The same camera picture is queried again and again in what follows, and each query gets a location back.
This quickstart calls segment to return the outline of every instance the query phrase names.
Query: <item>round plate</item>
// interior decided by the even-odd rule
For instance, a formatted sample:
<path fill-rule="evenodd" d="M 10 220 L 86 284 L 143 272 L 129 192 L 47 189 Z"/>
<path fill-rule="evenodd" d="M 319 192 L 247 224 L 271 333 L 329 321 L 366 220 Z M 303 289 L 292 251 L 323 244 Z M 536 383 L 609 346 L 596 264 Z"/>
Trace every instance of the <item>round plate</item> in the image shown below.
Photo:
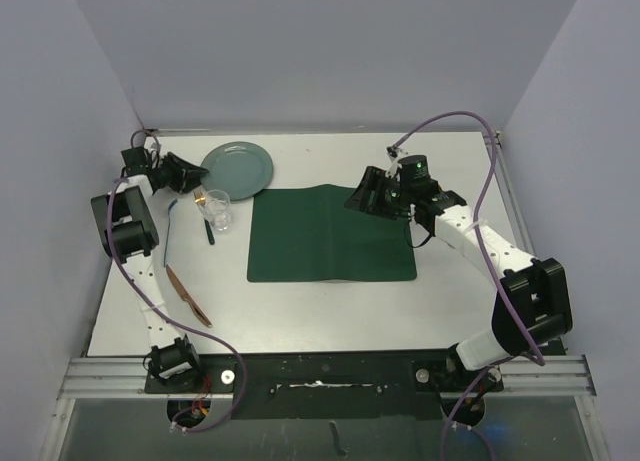
<path fill-rule="evenodd" d="M 209 170 L 202 178 L 207 191 L 221 189 L 231 201 L 250 198 L 266 188 L 273 177 L 273 161 L 257 144 L 237 141 L 211 151 L 201 166 Z"/>

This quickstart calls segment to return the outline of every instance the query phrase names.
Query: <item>wooden utensil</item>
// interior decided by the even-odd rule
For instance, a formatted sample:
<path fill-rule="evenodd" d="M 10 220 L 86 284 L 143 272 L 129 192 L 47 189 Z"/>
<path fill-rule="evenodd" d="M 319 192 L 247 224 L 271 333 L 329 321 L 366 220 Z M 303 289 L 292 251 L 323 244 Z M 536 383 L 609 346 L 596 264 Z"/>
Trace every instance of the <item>wooden utensil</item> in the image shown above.
<path fill-rule="evenodd" d="M 198 321 L 204 324 L 207 328 L 212 327 L 213 324 L 211 324 L 211 321 L 209 321 L 209 318 L 207 318 L 207 315 L 204 314 L 202 309 L 200 309 L 200 306 L 196 304 L 196 302 L 193 300 L 191 295 L 187 292 L 185 287 L 182 285 L 182 283 L 176 276 L 176 273 L 173 272 L 173 270 L 169 267 L 169 265 L 167 265 L 166 269 L 167 269 L 167 276 L 169 277 L 169 281 L 171 281 L 171 284 L 173 285 L 176 292 L 178 293 L 178 296 L 180 296 L 180 299 L 182 299 L 185 303 L 189 305 L 195 317 L 198 318 Z"/>

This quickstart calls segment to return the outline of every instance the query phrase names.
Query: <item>wall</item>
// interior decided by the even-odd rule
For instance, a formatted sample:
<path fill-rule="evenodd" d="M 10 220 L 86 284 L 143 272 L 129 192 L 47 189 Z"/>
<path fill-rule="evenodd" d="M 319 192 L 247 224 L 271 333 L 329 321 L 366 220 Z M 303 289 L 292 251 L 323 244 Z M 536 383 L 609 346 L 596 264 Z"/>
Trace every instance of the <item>wall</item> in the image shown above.
<path fill-rule="evenodd" d="M 37 459 L 107 258 L 89 198 L 138 123 L 75 0 L 0 0 L 0 446 Z"/>
<path fill-rule="evenodd" d="M 578 0 L 505 133 L 537 254 L 568 270 L 568 343 L 587 353 L 616 461 L 640 452 L 638 25 L 637 0 Z"/>
<path fill-rule="evenodd" d="M 149 126 L 397 131 L 453 109 L 504 127 L 574 1 L 78 5 Z"/>

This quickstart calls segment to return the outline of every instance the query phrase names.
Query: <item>transparent cup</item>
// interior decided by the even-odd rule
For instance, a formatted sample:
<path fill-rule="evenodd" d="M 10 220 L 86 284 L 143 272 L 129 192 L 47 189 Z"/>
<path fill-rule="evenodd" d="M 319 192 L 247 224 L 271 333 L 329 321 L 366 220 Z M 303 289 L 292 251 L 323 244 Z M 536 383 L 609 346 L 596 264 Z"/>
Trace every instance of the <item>transparent cup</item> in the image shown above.
<path fill-rule="evenodd" d="M 228 230 L 231 227 L 229 195 L 219 189 L 212 189 L 205 193 L 205 199 L 204 206 L 198 205 L 204 219 L 217 231 Z"/>

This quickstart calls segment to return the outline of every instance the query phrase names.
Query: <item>table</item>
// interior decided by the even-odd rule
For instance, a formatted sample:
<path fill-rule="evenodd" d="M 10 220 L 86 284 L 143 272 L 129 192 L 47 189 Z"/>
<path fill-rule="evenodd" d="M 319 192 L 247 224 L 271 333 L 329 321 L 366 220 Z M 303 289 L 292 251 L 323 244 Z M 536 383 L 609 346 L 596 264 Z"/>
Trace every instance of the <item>table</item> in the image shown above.
<path fill-rule="evenodd" d="M 163 152 L 199 164 L 231 141 L 249 141 L 272 156 L 270 188 L 332 183 L 355 187 L 368 165 L 386 168 L 385 148 L 402 134 L 297 134 L 162 137 Z M 474 204 L 489 168 L 480 133 L 425 133 L 403 148 L 426 154 L 431 175 Z M 249 283 L 246 279 L 253 201 L 232 206 L 233 226 L 209 246 L 192 195 L 159 191 L 154 221 L 164 249 L 166 206 L 171 214 L 168 263 L 213 323 L 212 334 L 243 353 L 439 349 L 476 333 L 491 318 L 495 288 L 438 239 L 415 251 L 418 278 L 395 283 Z M 505 205 L 493 181 L 481 217 L 515 243 Z M 412 227 L 414 243 L 424 230 Z M 204 327 L 186 303 L 163 289 L 174 319 Z M 213 341 L 190 336 L 201 354 L 224 353 Z M 111 267 L 89 356 L 141 356 L 149 351 L 136 294 Z"/>

